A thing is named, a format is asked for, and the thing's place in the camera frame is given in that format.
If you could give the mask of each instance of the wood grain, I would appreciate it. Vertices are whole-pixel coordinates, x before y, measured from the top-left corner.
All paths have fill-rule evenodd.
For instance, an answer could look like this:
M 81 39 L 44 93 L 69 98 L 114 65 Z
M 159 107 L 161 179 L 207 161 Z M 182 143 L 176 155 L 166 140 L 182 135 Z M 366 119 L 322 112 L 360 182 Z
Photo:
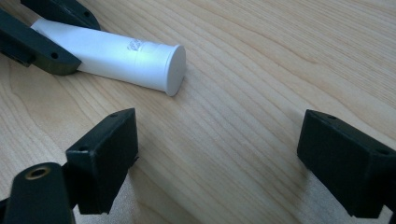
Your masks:
M 396 148 L 392 0 L 87 1 L 103 30 L 182 44 L 179 93 L 85 73 L 25 68 L 0 55 L 0 197 L 33 164 L 106 115 L 134 107 L 140 159 L 110 215 L 78 223 L 386 223 L 350 217 L 296 148 L 306 109 Z M 31 24 L 16 0 L 0 7 Z

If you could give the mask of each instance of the black plastic bracket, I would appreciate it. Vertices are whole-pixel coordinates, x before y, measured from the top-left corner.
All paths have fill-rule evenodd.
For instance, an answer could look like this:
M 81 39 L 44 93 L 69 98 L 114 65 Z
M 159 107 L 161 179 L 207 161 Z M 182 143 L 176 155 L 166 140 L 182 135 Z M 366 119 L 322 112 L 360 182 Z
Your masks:
M 137 160 L 134 109 L 107 116 L 66 151 L 67 163 L 32 166 L 15 178 L 0 202 L 0 224 L 74 223 L 81 214 L 108 213 Z
M 21 3 L 47 20 L 100 30 L 97 19 L 76 0 L 21 0 Z
M 24 66 L 34 64 L 54 75 L 77 71 L 81 61 L 0 9 L 0 52 Z
M 307 110 L 297 154 L 354 217 L 396 211 L 396 151 L 342 120 Z

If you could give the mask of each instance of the screw hole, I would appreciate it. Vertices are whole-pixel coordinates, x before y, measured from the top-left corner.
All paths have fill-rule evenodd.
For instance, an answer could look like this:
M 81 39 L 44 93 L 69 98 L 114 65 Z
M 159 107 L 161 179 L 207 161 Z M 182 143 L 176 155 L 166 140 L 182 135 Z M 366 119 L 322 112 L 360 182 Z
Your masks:
M 41 167 L 35 168 L 34 170 L 27 173 L 25 178 L 28 180 L 35 180 L 35 179 L 41 178 L 49 173 L 50 173 L 49 167 L 41 166 Z
M 388 150 L 385 150 L 385 149 L 382 149 L 382 148 L 377 148 L 375 151 L 378 152 L 379 154 L 382 154 L 382 155 L 388 155 L 389 154 Z
M 57 58 L 59 57 L 58 54 L 55 53 L 55 52 L 51 53 L 50 56 L 51 56 L 53 59 L 57 59 Z
M 79 148 L 78 148 L 78 151 L 82 151 L 82 152 L 88 151 L 88 146 L 79 147 Z

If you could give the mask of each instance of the white plastic tube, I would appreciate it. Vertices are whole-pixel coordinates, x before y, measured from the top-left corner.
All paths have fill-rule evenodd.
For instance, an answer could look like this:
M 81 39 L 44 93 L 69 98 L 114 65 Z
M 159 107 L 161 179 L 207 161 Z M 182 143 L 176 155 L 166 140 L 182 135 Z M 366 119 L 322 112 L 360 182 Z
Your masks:
M 169 96 L 177 93 L 186 70 L 183 46 L 39 19 L 32 28 L 79 58 L 79 71 L 131 82 Z

